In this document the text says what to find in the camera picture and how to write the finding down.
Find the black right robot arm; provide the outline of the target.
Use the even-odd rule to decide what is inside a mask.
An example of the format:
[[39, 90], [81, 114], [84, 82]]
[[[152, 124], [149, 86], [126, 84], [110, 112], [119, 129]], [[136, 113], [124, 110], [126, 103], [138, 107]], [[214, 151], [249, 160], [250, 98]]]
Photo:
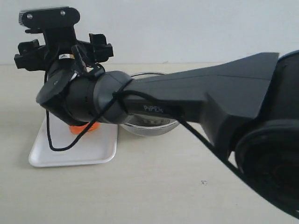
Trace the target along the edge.
[[263, 52], [212, 67], [134, 79], [106, 71], [102, 34], [68, 28], [21, 42], [19, 69], [45, 71], [36, 102], [71, 126], [122, 124], [134, 115], [178, 121], [229, 170], [283, 212], [299, 216], [299, 53]]

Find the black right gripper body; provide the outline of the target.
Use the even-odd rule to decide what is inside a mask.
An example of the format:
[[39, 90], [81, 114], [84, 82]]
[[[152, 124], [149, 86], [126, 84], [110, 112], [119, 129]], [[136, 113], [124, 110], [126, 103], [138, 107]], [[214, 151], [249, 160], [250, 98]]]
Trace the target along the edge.
[[28, 28], [27, 34], [43, 34], [45, 44], [37, 39], [18, 44], [19, 53], [14, 56], [18, 69], [27, 71], [45, 71], [61, 54], [72, 54], [71, 48], [78, 45], [80, 50], [94, 63], [106, 62], [114, 56], [113, 47], [107, 43], [104, 34], [89, 34], [89, 42], [76, 38], [74, 27]]

